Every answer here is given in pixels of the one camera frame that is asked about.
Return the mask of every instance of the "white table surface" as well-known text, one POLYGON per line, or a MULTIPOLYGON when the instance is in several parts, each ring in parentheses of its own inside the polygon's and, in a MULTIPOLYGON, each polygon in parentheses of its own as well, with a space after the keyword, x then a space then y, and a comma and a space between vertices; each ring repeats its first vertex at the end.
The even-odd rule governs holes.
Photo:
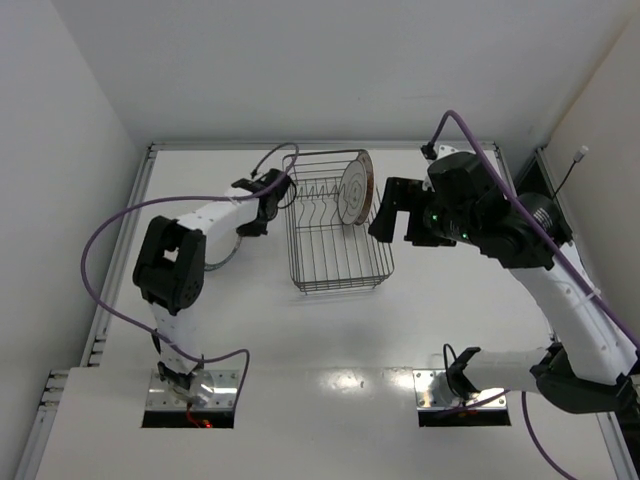
MULTIPOLYGON (((424 176, 415 149, 369 151, 380 188, 388 176, 424 176)), ((160 151, 145 198, 218 194, 262 153, 160 151)), ((153 325, 130 280, 146 225, 197 205, 142 211, 116 308, 153 325)), ((196 304, 203 352, 252 352, 231 431, 139 428, 157 354, 148 334, 113 321, 101 366, 71 374, 38 478, 558 478, 529 440, 517 396, 509 397, 511 427, 418 428, 413 391, 383 377, 385 367, 442 366, 444 342, 459 352, 549 343, 534 301, 497 262, 467 246, 411 247, 405 229, 401 216, 395 273, 372 292, 301 295, 289 278, 283 216, 207 274, 196 304), (331 380, 335 368, 356 369, 366 387, 331 380)), ((224 256, 227 240, 210 253, 224 256)), ((615 478, 594 416, 564 414, 536 396, 530 403, 543 445, 566 470, 615 478)))

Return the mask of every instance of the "wire dish rack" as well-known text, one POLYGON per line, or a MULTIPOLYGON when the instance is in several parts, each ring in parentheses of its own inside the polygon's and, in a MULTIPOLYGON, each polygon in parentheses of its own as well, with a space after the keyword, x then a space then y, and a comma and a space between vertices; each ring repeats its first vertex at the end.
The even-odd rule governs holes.
MULTIPOLYGON (((367 233, 380 206, 378 189, 364 224, 344 225, 338 215, 342 174, 360 152, 301 153, 290 172, 295 188, 288 190, 286 199, 289 269, 293 283, 305 294, 372 289, 393 273, 391 246, 367 233)), ((291 157, 284 157, 283 164, 291 157)))

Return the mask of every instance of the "metal mounting plate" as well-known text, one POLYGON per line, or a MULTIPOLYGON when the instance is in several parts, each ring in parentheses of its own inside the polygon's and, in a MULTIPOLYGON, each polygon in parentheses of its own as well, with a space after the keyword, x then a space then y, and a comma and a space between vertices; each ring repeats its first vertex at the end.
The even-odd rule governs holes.
MULTIPOLYGON (((233 409, 238 392, 238 370, 207 370, 214 379, 213 397, 204 406, 193 411, 228 412, 233 409)), ((147 412, 185 411, 187 404, 178 398, 168 383, 160 379, 158 372, 151 374, 145 410, 147 412)))
MULTIPOLYGON (((419 411, 440 411, 447 408, 456 407, 457 405, 434 405, 433 397, 431 395, 431 386, 433 380, 439 373, 444 372, 443 369, 424 369, 414 370, 413 379, 416 385, 416 406, 419 411)), ((467 405, 474 405, 489 397, 493 397, 501 392, 504 392, 502 388, 490 388, 480 392, 473 400, 467 402, 467 405)), ((479 411, 493 411, 493 410, 507 410, 507 399, 502 396, 491 403, 481 405, 478 407, 479 411)))

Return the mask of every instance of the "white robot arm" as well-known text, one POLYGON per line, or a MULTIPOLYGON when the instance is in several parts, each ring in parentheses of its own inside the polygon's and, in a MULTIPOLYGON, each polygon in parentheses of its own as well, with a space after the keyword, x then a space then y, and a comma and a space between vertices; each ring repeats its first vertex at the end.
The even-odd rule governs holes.
MULTIPOLYGON (((560 266, 547 245, 503 197, 478 157, 460 152, 428 168, 422 180, 387 179, 382 205, 369 233, 391 242, 398 211, 409 212, 406 241, 414 246, 479 247, 534 297, 560 342, 527 352, 488 352, 467 348, 436 378, 439 405, 468 400, 489 388, 542 394, 571 413, 619 411, 637 407, 630 374, 636 347, 560 266)), ((523 194, 520 202, 554 239, 584 279, 570 248, 568 227, 547 197, 523 194)))
MULTIPOLYGON (((248 196, 272 185, 281 175, 271 169, 258 180, 238 180, 224 196, 248 196)), ((150 304, 158 333, 170 345, 192 358, 200 355, 193 304, 204 285, 206 245, 234 230, 241 237, 265 235, 267 223, 275 218, 278 202, 290 185, 291 179, 285 177, 260 198, 212 202, 175 219, 159 216, 151 220, 133 282, 150 304)), ((202 388, 207 387, 207 380, 199 377, 202 365, 161 345, 157 337, 153 340, 160 354, 160 376, 185 400, 197 404, 202 388)))

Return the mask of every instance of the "white plate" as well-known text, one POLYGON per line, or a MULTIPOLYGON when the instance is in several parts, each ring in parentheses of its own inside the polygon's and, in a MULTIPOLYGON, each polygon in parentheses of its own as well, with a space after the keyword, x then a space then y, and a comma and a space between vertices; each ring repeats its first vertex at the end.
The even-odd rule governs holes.
POLYGON ((373 200, 373 163, 366 151, 347 165, 340 180, 338 215, 345 225, 362 225, 373 200))

